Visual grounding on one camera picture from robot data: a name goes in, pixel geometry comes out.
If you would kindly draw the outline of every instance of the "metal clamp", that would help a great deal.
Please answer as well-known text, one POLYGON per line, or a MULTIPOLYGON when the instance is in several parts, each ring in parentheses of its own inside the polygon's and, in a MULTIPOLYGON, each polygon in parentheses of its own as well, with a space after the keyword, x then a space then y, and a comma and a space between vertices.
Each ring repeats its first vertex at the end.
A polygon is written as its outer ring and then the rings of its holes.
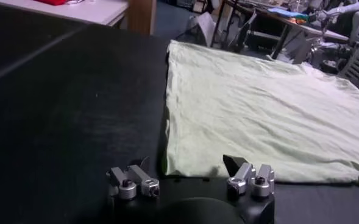
POLYGON ((119 167, 111 168, 107 176, 110 184, 114 187, 113 196, 118 195, 120 199, 131 200, 136 197, 137 185, 129 180, 119 167))
POLYGON ((252 180, 252 195, 267 197, 274 194, 274 188, 274 170, 271 166, 262 164, 258 175, 252 180))
POLYGON ((242 195, 246 192, 248 183, 255 178, 255 169, 249 163, 243 163, 237 173, 228 178, 228 192, 235 196, 242 195))
POLYGON ((142 195, 152 198, 159 196, 159 180, 151 178, 138 165, 131 165, 128 167, 127 176, 129 179, 140 185, 140 192, 142 195))

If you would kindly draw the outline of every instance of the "desk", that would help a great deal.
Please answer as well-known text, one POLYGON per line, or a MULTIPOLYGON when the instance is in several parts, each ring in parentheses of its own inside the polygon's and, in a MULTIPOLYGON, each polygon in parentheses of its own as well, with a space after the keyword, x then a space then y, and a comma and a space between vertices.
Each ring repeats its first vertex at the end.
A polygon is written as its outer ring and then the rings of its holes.
MULTIPOLYGON (((216 28, 215 28, 214 34, 213 34, 213 39, 212 39, 213 42, 215 40, 215 34, 216 34, 217 29, 219 27, 222 11, 224 10, 225 4, 231 6, 233 8, 233 10, 238 10, 239 12, 247 12, 247 13, 250 12, 250 13, 252 13, 254 11, 254 9, 256 9, 258 14, 261 13, 264 16, 267 16, 267 17, 272 18, 272 19, 276 19, 276 20, 281 21, 281 22, 283 22, 285 24, 285 27, 284 27, 284 29, 282 31, 282 34, 281 34, 281 36, 279 38, 279 41, 278 41, 277 45, 275 46, 274 52, 271 55, 271 57, 273 59, 276 59, 279 52, 282 50, 283 43, 285 42, 285 40, 286 40, 290 30, 292 29, 292 27, 298 28, 301 31, 303 31, 304 33, 306 33, 308 35, 312 35, 312 36, 321 36, 321 34, 322 34, 321 30, 316 30, 314 28, 311 28, 311 27, 308 27, 308 26, 305 26, 305 25, 299 25, 297 23, 291 22, 290 20, 288 20, 286 18, 283 18, 281 16, 278 16, 276 14, 268 12, 267 9, 270 8, 270 5, 259 4, 258 7, 249 8, 249 7, 241 5, 239 3, 239 0, 223 0, 221 4, 222 5, 221 5, 220 11, 219 11, 219 17, 218 17, 218 20, 217 20, 217 23, 216 23, 216 28)), ((338 33, 332 32, 330 30, 327 30, 324 36, 329 37, 329 38, 333 38, 333 39, 337 39, 337 40, 341 40, 341 41, 347 41, 349 39, 348 37, 345 37, 345 36, 340 35, 338 33)))
POLYGON ((122 19, 128 7, 126 0, 84 0, 78 4, 57 6, 33 0, 0 0, 0 4, 106 26, 113 26, 122 19))

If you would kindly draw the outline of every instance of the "black tabletop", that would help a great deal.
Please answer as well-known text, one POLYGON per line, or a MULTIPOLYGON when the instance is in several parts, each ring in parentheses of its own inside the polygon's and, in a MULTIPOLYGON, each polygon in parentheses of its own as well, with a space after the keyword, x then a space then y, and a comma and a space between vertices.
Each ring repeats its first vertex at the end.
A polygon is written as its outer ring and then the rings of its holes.
POLYGON ((89 26, 0 78, 0 223, 99 222, 105 171, 157 153, 167 47, 89 26))
POLYGON ((83 26, 86 24, 0 5, 0 70, 83 26))

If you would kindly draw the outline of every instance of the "bolt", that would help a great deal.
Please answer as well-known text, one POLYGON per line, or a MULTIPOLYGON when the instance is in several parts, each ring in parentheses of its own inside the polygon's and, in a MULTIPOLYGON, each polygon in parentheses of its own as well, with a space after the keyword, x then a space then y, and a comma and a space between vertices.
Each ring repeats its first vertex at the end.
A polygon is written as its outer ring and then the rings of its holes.
POLYGON ((256 185, 262 185, 266 182, 266 180, 263 177, 255 177, 255 184, 256 185))
POLYGON ((150 190, 149 190, 149 194, 150 194, 152 197, 155 197, 155 198, 159 196, 159 193, 160 193, 159 187, 152 187, 152 188, 150 188, 150 190))
POLYGON ((130 187, 130 185, 132 185, 133 181, 131 180, 123 180, 123 187, 130 187))

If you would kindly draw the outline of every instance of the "electronics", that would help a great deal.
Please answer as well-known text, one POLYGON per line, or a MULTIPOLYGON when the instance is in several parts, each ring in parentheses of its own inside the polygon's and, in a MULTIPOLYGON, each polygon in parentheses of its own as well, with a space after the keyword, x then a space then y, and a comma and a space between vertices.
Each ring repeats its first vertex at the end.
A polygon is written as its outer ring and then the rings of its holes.
POLYGON ((274 171, 258 174, 243 158, 223 156, 230 178, 151 178, 140 166, 107 172, 115 223, 274 223, 274 171))

